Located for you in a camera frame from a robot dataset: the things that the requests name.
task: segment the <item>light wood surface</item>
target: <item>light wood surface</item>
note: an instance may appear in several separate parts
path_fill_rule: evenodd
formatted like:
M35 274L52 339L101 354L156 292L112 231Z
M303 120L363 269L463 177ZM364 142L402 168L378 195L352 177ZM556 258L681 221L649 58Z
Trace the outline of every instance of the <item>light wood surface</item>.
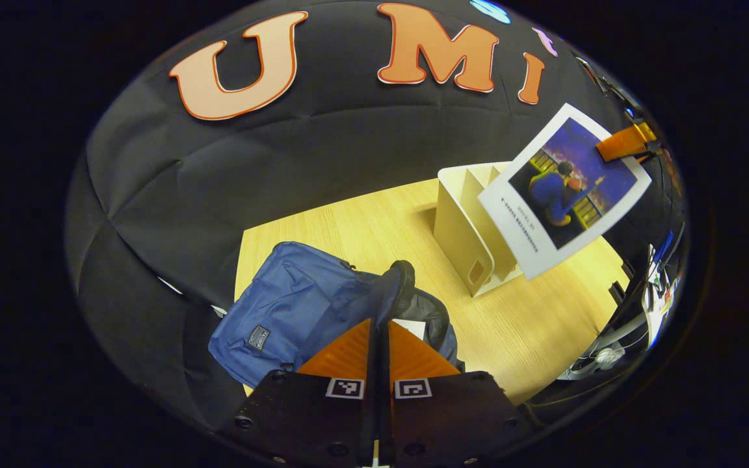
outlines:
M470 297L433 237L438 189L437 179L420 181L244 231L235 298L279 242L302 242L378 274L407 260L416 287L447 306L467 371L488 371L513 403L524 402L594 342L616 307L610 285L627 287L622 261L600 237L531 281L518 276Z

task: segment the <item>blue bag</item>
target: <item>blue bag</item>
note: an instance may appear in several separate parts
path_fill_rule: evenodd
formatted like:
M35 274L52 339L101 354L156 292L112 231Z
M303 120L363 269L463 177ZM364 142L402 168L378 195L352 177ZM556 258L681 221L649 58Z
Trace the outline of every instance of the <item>blue bag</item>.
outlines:
M464 371L447 308L414 287L408 261L396 261L379 276L297 242L274 247L208 349L233 378L256 387L269 371L298 370L367 318L425 322L424 341Z

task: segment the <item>printed photograph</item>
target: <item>printed photograph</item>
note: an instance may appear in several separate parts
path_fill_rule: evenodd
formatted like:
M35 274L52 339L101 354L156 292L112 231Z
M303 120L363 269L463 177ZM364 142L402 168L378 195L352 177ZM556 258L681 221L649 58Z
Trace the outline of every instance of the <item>printed photograph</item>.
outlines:
M598 142L567 119L509 179L556 249L594 226L637 183L624 163L603 162Z

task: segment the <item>purple sticker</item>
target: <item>purple sticker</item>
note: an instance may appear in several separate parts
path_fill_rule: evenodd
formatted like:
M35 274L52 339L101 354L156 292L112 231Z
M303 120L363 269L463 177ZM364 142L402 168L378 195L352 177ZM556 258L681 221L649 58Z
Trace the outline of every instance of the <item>purple sticker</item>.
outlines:
M544 32L539 31L538 29L536 29L536 27L531 27L531 29L537 33L537 35L539 36L539 40L542 41L542 45L545 46L545 49L551 55L553 55L554 57L559 55L557 51L553 50L553 47L551 46L551 44L553 44L553 41L548 36L546 36Z

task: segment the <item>blue sticker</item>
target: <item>blue sticker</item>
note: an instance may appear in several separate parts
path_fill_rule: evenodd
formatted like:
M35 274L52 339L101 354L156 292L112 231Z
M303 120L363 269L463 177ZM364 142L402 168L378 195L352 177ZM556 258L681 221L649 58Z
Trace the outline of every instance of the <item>blue sticker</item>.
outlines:
M470 2L470 5L473 5L477 10L479 10L479 12L493 17L493 19L497 21L502 21L502 23L504 24L510 24L508 13L505 12L505 10L503 10L502 8L494 5L493 3L485 2L485 0L472 0Z

